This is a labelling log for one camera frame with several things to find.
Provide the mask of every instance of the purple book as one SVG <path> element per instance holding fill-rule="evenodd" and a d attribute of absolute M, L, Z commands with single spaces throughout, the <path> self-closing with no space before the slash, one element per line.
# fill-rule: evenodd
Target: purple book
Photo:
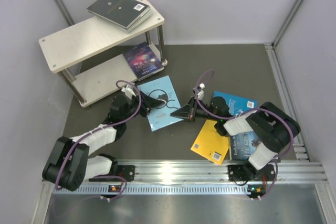
<path fill-rule="evenodd" d="M 124 53 L 124 56 L 138 80 L 163 69 L 161 62 L 146 42 L 133 47 Z"/>

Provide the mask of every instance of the qr code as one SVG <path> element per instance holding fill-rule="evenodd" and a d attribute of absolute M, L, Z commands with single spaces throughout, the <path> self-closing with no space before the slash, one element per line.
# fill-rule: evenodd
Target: qr code
<path fill-rule="evenodd" d="M 219 161 L 221 158 L 221 154 L 215 152 L 214 155 L 212 156 L 212 158 L 214 158 L 215 160 Z"/>
<path fill-rule="evenodd" d="M 254 108 L 254 102 L 248 101 L 247 102 L 247 107 L 250 108 L 250 109 L 253 109 Z"/>
<path fill-rule="evenodd" d="M 144 7 L 145 7 L 144 5 L 137 4 L 134 9 L 142 10 L 142 8 L 144 8 Z"/>

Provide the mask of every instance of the white shelf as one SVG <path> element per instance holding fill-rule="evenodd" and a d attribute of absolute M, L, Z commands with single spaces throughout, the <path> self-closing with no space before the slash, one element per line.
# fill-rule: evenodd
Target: white shelf
<path fill-rule="evenodd" d="M 58 73 L 164 23 L 164 18 L 147 0 L 138 1 L 150 5 L 152 15 L 130 33 L 101 17 L 92 17 L 41 38 L 39 44 L 50 70 Z"/>
<path fill-rule="evenodd" d="M 160 60 L 159 50 L 153 44 L 150 44 L 150 48 Z M 86 100 L 85 103 L 81 103 L 81 106 L 87 107 L 118 91 L 118 87 L 115 85 L 118 80 L 137 81 L 137 77 L 128 65 L 124 55 L 118 55 L 80 73 L 72 84 Z"/>

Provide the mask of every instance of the yellow book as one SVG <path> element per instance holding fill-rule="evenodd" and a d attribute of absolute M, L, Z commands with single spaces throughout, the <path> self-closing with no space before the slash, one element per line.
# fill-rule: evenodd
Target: yellow book
<path fill-rule="evenodd" d="M 229 150 L 229 138 L 220 136 L 214 128 L 215 124 L 215 121 L 205 121 L 191 150 L 216 165 L 221 165 Z"/>

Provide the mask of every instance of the light blue book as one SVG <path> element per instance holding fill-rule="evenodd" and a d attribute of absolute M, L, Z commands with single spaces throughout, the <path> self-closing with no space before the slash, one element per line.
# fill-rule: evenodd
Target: light blue book
<path fill-rule="evenodd" d="M 170 113 L 181 106 L 169 76 L 141 84 L 138 88 L 146 95 L 164 101 L 164 105 L 152 110 L 147 116 L 152 131 L 182 121 L 170 116 Z"/>
<path fill-rule="evenodd" d="M 214 97 L 223 97 L 229 106 L 231 115 L 239 115 L 244 111 L 257 107 L 257 101 L 238 97 L 219 91 L 214 92 Z M 231 160 L 246 160 L 252 155 L 257 146 L 261 143 L 254 131 L 244 132 L 230 136 L 230 157 Z"/>

